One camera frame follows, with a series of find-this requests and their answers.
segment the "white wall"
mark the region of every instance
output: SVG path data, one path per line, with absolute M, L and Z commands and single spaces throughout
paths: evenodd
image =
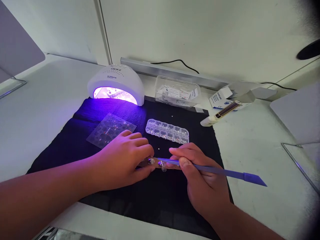
M 283 87 L 299 89 L 317 81 L 320 81 L 320 58 L 314 60 L 277 83 Z M 293 90 L 282 89 L 276 85 L 270 86 L 269 88 L 278 90 L 276 95 L 268 98 L 269 101 L 276 100 L 293 92 Z
M 200 73 L 278 82 L 314 59 L 318 39 L 299 0 L 101 0 L 113 63 L 182 59 Z M 181 63 L 167 66 L 189 71 Z
M 2 0 L 39 48 L 108 65 L 96 0 Z

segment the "hand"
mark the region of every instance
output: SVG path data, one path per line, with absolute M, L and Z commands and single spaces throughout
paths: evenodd
M 180 168 L 188 180 L 188 196 L 195 210 L 208 222 L 226 204 L 230 203 L 227 178 L 209 172 L 198 171 L 192 164 L 220 167 L 203 154 L 194 143 L 179 148 L 170 148 L 170 159 L 179 160 Z
M 149 176 L 155 169 L 147 166 L 135 169 L 154 150 L 141 133 L 125 130 L 100 152 L 85 159 L 96 191 L 111 190 L 134 184 Z

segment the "power cord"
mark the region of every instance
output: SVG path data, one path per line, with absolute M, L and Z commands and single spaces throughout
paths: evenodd
M 195 71 L 196 73 L 200 74 L 197 70 L 195 70 L 195 69 L 189 67 L 187 64 L 185 64 L 184 61 L 182 61 L 181 59 L 173 60 L 173 61 L 170 61 L 170 62 L 159 62 L 159 63 L 151 63 L 151 64 L 172 63 L 172 62 L 177 62 L 177 61 L 182 62 L 183 65 L 185 65 L 187 68 L 189 68 L 189 69 Z M 296 90 L 297 90 L 297 89 L 294 89 L 294 88 L 286 88 L 286 87 L 283 87 L 283 86 L 281 86 L 281 85 L 279 85 L 279 84 L 277 84 L 277 83 L 272 83 L 272 82 L 263 82 L 263 83 L 261 83 L 261 84 L 265 84 L 265 83 L 269 83 L 269 84 L 272 84 L 272 85 L 276 85 L 276 86 L 278 86 L 278 87 L 280 87 L 280 88 L 283 88 L 283 89 L 288 89 L 288 90 L 293 90 L 293 91 L 296 91 Z
M 189 69 L 191 69 L 191 70 L 193 70 L 193 71 L 197 72 L 198 74 L 200 74 L 197 70 L 195 70 L 195 69 L 193 69 L 193 68 L 189 67 L 188 65 L 186 65 L 186 64 L 184 63 L 184 61 L 182 61 L 181 59 L 173 60 L 173 61 L 170 61 L 170 62 L 151 63 L 151 64 L 172 63 L 172 62 L 176 62 L 176 61 L 180 61 L 180 62 L 182 62 L 182 63 L 183 63 L 183 65 L 185 65 L 187 68 L 189 68 Z
M 286 87 L 283 87 L 283 86 L 281 86 L 281 85 L 279 85 L 277 83 L 271 83 L 271 82 L 264 82 L 264 83 L 270 83 L 270 84 L 276 85 L 276 86 L 278 86 L 280 88 L 283 88 L 283 89 L 289 89 L 289 90 L 296 91 L 296 89 L 294 89 L 294 88 L 286 88 Z

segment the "silicone tool tip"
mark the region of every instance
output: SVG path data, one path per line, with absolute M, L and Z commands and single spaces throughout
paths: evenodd
M 244 174 L 244 180 L 246 182 L 251 182 L 251 183 L 255 183 L 255 184 L 267 187 L 267 185 L 258 175 L 254 175 L 250 173 L 243 173 L 243 174 Z

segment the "black cable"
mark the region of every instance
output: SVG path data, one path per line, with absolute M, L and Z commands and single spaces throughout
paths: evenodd
M 270 83 L 270 84 L 277 85 L 278 87 L 281 87 L 281 88 L 283 88 L 283 89 L 289 89 L 289 90 L 296 91 L 296 89 L 294 89 L 294 88 L 286 88 L 286 87 L 282 87 L 282 86 L 280 86 L 280 85 L 279 85 L 279 84 L 277 84 L 277 83 Z
M 193 71 L 197 72 L 198 74 L 200 74 L 197 70 L 195 70 L 195 69 L 193 69 L 193 68 L 191 68 L 191 67 L 187 66 L 187 65 L 184 63 L 184 61 L 182 61 L 181 59 L 173 60 L 173 61 L 170 61 L 170 62 L 151 63 L 151 64 L 172 63 L 172 62 L 176 62 L 176 61 L 180 61 L 180 62 L 182 62 L 182 63 L 183 63 L 183 65 L 185 65 L 187 68 L 189 68 L 189 69 L 191 69 L 191 70 L 193 70 Z

